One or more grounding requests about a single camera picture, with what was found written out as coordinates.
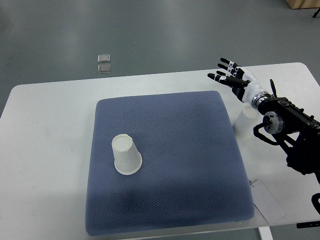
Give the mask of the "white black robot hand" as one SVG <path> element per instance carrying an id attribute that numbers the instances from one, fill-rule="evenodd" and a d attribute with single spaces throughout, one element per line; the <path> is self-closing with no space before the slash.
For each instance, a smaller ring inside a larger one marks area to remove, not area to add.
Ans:
<path id="1" fill-rule="evenodd" d="M 242 103 L 250 103 L 256 108 L 254 102 L 266 94 L 257 78 L 245 67 L 231 60 L 221 58 L 220 61 L 223 63 L 217 64 L 220 70 L 217 70 L 216 73 L 208 73 L 207 76 L 222 85 L 230 87 L 233 94 Z"/>

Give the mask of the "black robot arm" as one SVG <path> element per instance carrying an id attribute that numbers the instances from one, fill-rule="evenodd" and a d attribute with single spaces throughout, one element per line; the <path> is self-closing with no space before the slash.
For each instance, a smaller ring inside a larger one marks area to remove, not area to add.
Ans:
<path id="1" fill-rule="evenodd" d="M 253 128 L 260 140 L 280 146 L 286 153 L 287 166 L 302 175 L 314 174 L 320 180 L 320 123 L 304 113 L 286 97 L 277 97 L 273 80 L 272 95 L 262 93 L 252 100 L 262 123 Z"/>

